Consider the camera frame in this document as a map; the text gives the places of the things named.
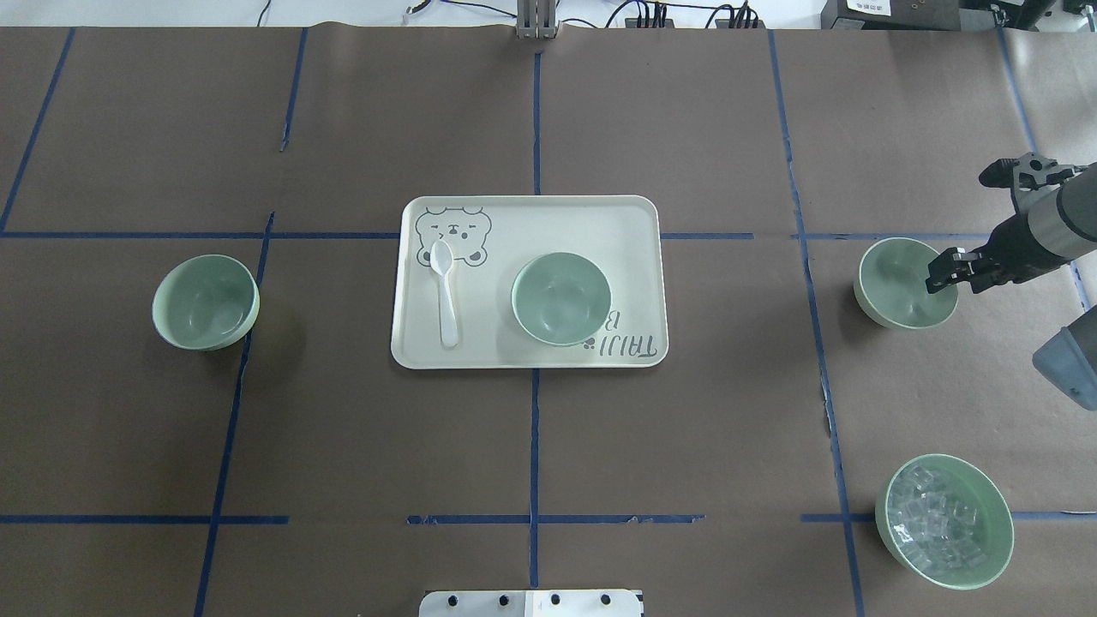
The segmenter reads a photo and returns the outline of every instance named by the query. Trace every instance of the black cable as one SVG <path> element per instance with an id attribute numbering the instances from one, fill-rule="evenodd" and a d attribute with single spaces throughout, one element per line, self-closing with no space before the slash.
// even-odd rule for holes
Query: black cable
<path id="1" fill-rule="evenodd" d="M 632 4 L 633 2 L 647 9 L 647 3 L 644 2 L 643 0 L 624 0 L 624 2 L 621 2 L 621 4 L 618 5 L 617 9 L 613 9 L 613 12 L 610 13 L 610 19 L 606 20 L 606 27 L 609 27 L 613 23 L 613 18 L 615 18 L 618 13 L 621 12 L 621 9 L 624 9 L 629 4 Z M 636 23 L 640 23 L 640 7 L 636 7 Z"/>
<path id="2" fill-rule="evenodd" d="M 712 14 L 709 15 L 709 21 L 704 22 L 704 27 L 708 29 L 710 25 L 712 25 L 712 20 L 716 19 L 716 13 L 723 11 L 724 9 L 727 9 L 727 12 L 731 13 L 731 15 L 728 15 L 727 18 L 728 20 L 735 19 L 735 7 L 732 7 L 731 4 L 721 4 L 712 10 Z"/>
<path id="3" fill-rule="evenodd" d="M 561 23 L 567 23 L 567 22 L 585 23 L 585 24 L 589 25 L 590 27 L 598 27 L 597 25 L 588 22 L 587 20 L 580 20 L 579 18 L 568 18 L 566 20 L 563 20 Z"/>
<path id="4" fill-rule="evenodd" d="M 480 9 L 487 9 L 488 11 L 495 11 L 497 13 L 502 13 L 502 14 L 507 15 L 508 18 L 514 18 L 516 20 L 518 19 L 518 15 L 516 15 L 514 13 L 511 13 L 509 11 L 504 11 L 502 9 L 496 9 L 495 7 L 488 7 L 487 4 L 477 4 L 476 2 L 461 2 L 459 0 L 441 0 L 441 1 L 443 3 L 445 3 L 445 4 L 460 4 L 462 7 L 478 7 Z"/>
<path id="5" fill-rule="evenodd" d="M 263 23 L 263 15 L 267 14 L 267 11 L 270 8 L 271 8 L 271 0 L 267 0 L 267 5 L 263 7 L 263 10 L 259 12 L 259 19 L 256 20 L 256 27 L 259 27 L 259 25 Z"/>
<path id="6" fill-rule="evenodd" d="M 743 27 L 746 20 L 749 19 L 748 15 L 750 15 L 750 0 L 743 0 L 743 5 L 739 7 L 739 14 L 735 16 L 735 25 L 732 27 Z"/>

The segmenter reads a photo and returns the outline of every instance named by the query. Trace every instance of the cartoon bear face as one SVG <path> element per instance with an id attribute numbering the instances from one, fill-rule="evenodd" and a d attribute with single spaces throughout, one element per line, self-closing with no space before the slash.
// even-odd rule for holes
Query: cartoon bear face
<path id="1" fill-rule="evenodd" d="M 487 260 L 484 244 L 491 231 L 491 218 L 482 209 L 428 207 L 416 218 L 415 231 L 419 235 L 416 260 L 422 266 L 430 266 L 430 247 L 439 239 L 450 245 L 454 259 L 473 267 Z"/>

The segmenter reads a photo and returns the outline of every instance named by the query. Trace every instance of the spoon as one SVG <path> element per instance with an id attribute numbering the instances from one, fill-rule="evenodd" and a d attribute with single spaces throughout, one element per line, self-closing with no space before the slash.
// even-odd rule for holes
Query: spoon
<path id="1" fill-rule="evenodd" d="M 438 314 L 442 327 L 442 346 L 452 349 L 457 346 L 457 314 L 453 308 L 453 293 L 450 291 L 450 272 L 453 271 L 453 251 L 450 245 L 434 240 L 430 247 L 430 269 L 438 274 Z"/>

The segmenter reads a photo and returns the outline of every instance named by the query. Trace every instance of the green bowl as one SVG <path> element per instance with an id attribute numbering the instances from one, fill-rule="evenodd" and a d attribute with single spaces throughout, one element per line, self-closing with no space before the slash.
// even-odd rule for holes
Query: green bowl
<path id="1" fill-rule="evenodd" d="M 188 259 L 160 282 L 152 325 L 160 336 L 193 351 L 213 351 L 244 338 L 259 315 L 259 288 L 247 266 L 225 255 Z"/>
<path id="2" fill-rule="evenodd" d="M 589 259 L 572 253 L 542 255 L 525 265 L 510 290 L 522 329 L 561 347 L 593 336 L 610 313 L 610 284 Z"/>
<path id="3" fill-rule="evenodd" d="M 853 295 L 873 322 L 895 329 L 926 329 L 945 323 L 957 308 L 955 285 L 926 291 L 937 249 L 912 238 L 886 238 L 864 251 Z"/>
<path id="4" fill-rule="evenodd" d="M 900 563 L 949 590 L 991 584 L 1014 554 L 1014 519 L 998 487 L 948 455 L 923 455 L 892 475 L 877 497 L 877 530 Z"/>

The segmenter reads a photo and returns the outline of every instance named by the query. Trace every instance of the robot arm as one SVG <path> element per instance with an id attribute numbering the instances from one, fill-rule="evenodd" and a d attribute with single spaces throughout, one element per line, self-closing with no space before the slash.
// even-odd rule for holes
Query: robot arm
<path id="1" fill-rule="evenodd" d="M 1016 213 L 985 245 L 970 253 L 950 248 L 935 259 L 926 279 L 929 293 L 963 281 L 973 293 L 1024 283 L 1097 249 L 1097 168 L 1029 153 L 993 162 L 979 180 L 1010 189 Z"/>
<path id="2" fill-rule="evenodd" d="M 1097 249 L 1097 166 L 1059 165 L 1029 153 L 999 159 L 979 177 L 1008 188 L 1016 213 L 972 251 L 950 248 L 929 263 L 929 293 L 968 281 L 981 293 L 1024 283 Z M 1097 310 L 1089 310 L 1032 355 L 1040 373 L 1078 405 L 1097 411 Z"/>

